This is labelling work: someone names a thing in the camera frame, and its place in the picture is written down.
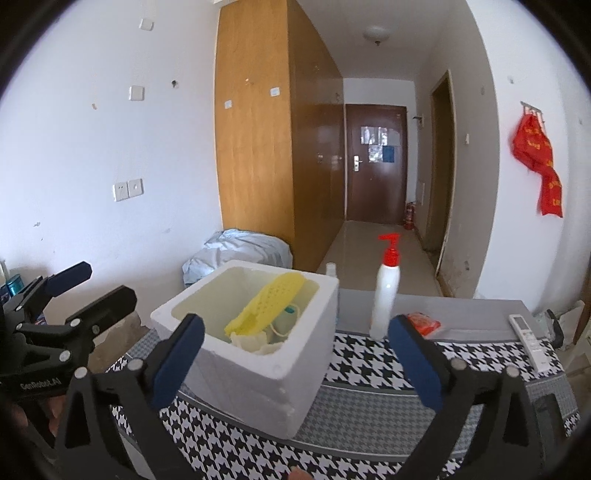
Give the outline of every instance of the white foam cooler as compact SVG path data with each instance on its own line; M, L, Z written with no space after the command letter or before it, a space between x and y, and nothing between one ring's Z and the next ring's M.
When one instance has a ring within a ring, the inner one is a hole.
M256 355L233 346L224 327L283 268L231 260L152 312L161 339L187 313L205 323L205 340L185 384L202 400L242 423L282 439L300 428L332 357L337 278L301 272L293 303L300 318L279 350Z

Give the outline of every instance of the houndstooth tablecloth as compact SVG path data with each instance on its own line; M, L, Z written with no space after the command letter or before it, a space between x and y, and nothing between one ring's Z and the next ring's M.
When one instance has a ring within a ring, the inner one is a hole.
M145 358L158 335L150 331L113 366ZM443 353L473 368L501 372L517 365L530 399L555 393L568 434L579 419L577 405L558 357L541 340L551 369L537 374L519 342L437 342ZM478 424L473 407L441 478L462 462ZM122 432L133 432L120 407L113 409ZM316 480L385 479L396 473L428 428L434 413L423 407L387 340L377 342L337 332L323 385L295 438L280 440L257 432L202 402L183 386L160 417L187 461L208 479L280 479L299 466Z

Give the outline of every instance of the air conditioner remote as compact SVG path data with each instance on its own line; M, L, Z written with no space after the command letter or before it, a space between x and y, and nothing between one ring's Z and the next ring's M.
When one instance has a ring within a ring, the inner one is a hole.
M531 331L522 315L509 315L509 323L513 330L523 343L527 356L530 357L532 367L538 373L545 372L550 369L550 362L548 355L542 348L540 342L535 337L534 332Z

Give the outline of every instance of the red cloth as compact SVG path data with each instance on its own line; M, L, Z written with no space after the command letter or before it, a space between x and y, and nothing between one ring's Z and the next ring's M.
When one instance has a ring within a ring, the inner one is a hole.
M562 218L562 184L554 171L552 145L537 115L525 113L513 139L513 155L530 170L542 175L540 211Z

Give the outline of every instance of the hand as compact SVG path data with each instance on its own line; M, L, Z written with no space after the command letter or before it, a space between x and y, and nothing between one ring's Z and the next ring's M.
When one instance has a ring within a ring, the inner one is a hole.
M52 432L54 437L57 436L57 428L60 425L60 417L61 417L61 413L64 409L65 402L66 402L65 395L61 395L59 397L52 397L52 398L47 399L47 406L49 407L49 411L51 412L51 415L53 415L53 417L49 419L48 428L49 428L49 431ZM15 404L12 405L12 416L20 428L25 429L29 425L29 421L27 419L27 416L25 415L25 412L18 405L15 405Z
M294 467L287 477L287 480L314 480L309 473L303 472L298 467Z

